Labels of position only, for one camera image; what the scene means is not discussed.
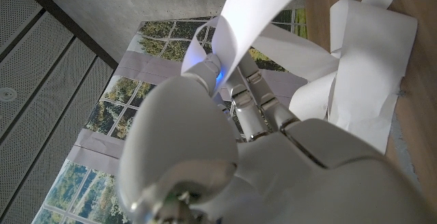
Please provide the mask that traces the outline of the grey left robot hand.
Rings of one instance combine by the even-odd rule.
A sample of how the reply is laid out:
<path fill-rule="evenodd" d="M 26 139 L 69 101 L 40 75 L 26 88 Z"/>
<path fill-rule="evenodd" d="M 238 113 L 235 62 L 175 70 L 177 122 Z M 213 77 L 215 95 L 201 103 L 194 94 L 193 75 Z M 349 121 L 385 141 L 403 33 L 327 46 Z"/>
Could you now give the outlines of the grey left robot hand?
<path fill-rule="evenodd" d="M 134 223 L 435 223 L 436 213 L 376 149 L 323 120 L 275 117 L 238 143 L 212 99 L 221 62 L 184 62 L 133 120 L 116 177 Z"/>

